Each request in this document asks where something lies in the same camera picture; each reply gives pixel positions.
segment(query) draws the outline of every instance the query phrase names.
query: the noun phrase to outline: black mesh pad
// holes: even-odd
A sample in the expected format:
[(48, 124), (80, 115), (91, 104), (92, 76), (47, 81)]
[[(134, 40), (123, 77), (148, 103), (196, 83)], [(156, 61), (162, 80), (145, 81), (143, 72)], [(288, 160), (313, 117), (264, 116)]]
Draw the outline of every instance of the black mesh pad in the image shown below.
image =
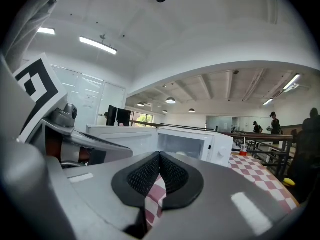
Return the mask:
[(189, 174), (185, 169), (163, 155), (160, 155), (160, 174), (164, 180), (167, 195), (181, 189), (189, 179)]
[(190, 205), (204, 187), (204, 179), (197, 169), (164, 152), (155, 152), (117, 172), (111, 181), (112, 189), (125, 205), (144, 209), (145, 198), (159, 174), (167, 193), (162, 210)]
[(155, 184), (159, 175), (159, 155), (145, 163), (141, 168), (130, 173), (127, 182), (130, 187), (145, 198)]

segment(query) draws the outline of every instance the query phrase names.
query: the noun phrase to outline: ceiling light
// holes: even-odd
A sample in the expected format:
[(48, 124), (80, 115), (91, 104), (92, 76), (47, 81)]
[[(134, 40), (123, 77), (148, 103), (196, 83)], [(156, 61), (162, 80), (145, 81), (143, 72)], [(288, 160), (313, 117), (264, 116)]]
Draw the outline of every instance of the ceiling light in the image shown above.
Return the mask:
[(96, 93), (98, 94), (99, 92), (98, 91), (94, 91), (94, 90), (88, 90), (88, 89), (85, 89), (86, 91), (89, 91), (89, 92), (93, 92), (93, 93)]
[(103, 80), (101, 80), (100, 78), (97, 78), (97, 77), (94, 77), (94, 76), (91, 76), (91, 75), (88, 75), (88, 74), (82, 74), (82, 75), (85, 76), (85, 77), (94, 78), (94, 79), (97, 79), (97, 80), (103, 82)]
[(38, 33), (45, 33), (45, 34), (55, 35), (56, 31), (55, 31), (54, 28), (40, 27), (38, 29)]
[(284, 90), (288, 89), (297, 79), (300, 77), (299, 74), (296, 74), (294, 78), (283, 88)]
[(169, 97), (169, 98), (166, 99), (165, 102), (168, 103), (168, 104), (175, 104), (176, 100), (174, 98), (172, 98), (172, 97)]
[(297, 83), (294, 83), (293, 85), (291, 85), (288, 89), (286, 89), (284, 92), (287, 93), (287, 92), (290, 92), (292, 90), (295, 90), (299, 87), (300, 85), (297, 84)]
[(100, 82), (95, 82), (95, 81), (92, 81), (92, 80), (89, 80), (89, 79), (86, 79), (86, 78), (83, 78), (83, 77), (82, 77), (82, 79), (83, 79), (83, 80), (86, 80), (86, 81), (88, 81), (88, 82), (91, 82), (91, 83), (95, 83), (95, 84), (97, 84), (97, 85), (102, 85), (102, 83), (100, 83)]
[(264, 103), (263, 105), (265, 106), (265, 105), (269, 104), (270, 102), (272, 102), (273, 100), (274, 100), (274, 99), (271, 98), (271, 99), (269, 99), (266, 103)]
[(79, 40), (80, 40), (80, 42), (82, 42), (82, 43), (85, 43), (85, 44), (90, 45), (90, 46), (97, 47), (97, 48), (102, 49), (102, 50), (104, 50), (104, 51), (106, 51), (106, 52), (108, 52), (108, 53), (111, 53), (111, 54), (113, 54), (113, 55), (116, 55), (117, 52), (118, 52), (116, 49), (113, 49), (113, 48), (110, 47), (110, 46), (107, 46), (107, 45), (105, 45), (105, 44), (99, 43), (99, 42), (97, 42), (97, 41), (93, 41), (93, 40), (88, 39), (88, 38), (83, 37), (83, 36), (80, 36)]
[(67, 83), (64, 83), (64, 82), (62, 82), (62, 84), (63, 84), (63, 85), (65, 85), (65, 86), (71, 86), (71, 87), (75, 87), (74, 85), (71, 85), (71, 84), (67, 84)]

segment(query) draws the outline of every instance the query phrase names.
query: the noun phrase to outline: white microwave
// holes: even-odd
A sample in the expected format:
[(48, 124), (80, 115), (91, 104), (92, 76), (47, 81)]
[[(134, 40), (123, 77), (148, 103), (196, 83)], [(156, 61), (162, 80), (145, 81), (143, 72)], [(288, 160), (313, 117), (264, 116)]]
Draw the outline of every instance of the white microwave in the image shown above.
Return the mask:
[(172, 152), (228, 167), (234, 138), (212, 131), (174, 127), (87, 125), (86, 133), (130, 148), (134, 156)]

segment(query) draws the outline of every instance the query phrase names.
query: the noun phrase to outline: checkered cloth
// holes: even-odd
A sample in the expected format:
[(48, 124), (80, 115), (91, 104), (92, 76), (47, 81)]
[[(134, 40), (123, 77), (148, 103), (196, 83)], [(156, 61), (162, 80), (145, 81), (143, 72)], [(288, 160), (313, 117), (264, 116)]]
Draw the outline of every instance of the checkered cloth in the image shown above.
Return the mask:
[[(259, 160), (252, 156), (231, 155), (228, 167), (268, 192), (287, 213), (297, 207), (286, 187), (279, 183), (276, 177), (259, 163)], [(166, 185), (159, 175), (145, 199), (145, 215), (149, 229), (154, 227), (161, 217), (165, 197), (167, 197)]]

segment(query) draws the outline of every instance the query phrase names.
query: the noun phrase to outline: chair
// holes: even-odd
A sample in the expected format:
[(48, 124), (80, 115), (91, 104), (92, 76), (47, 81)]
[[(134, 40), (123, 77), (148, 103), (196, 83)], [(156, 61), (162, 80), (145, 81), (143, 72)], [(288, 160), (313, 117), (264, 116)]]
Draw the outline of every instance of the chair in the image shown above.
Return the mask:
[(288, 190), (299, 203), (306, 201), (320, 176), (320, 116), (304, 120), (287, 177), (295, 182)]

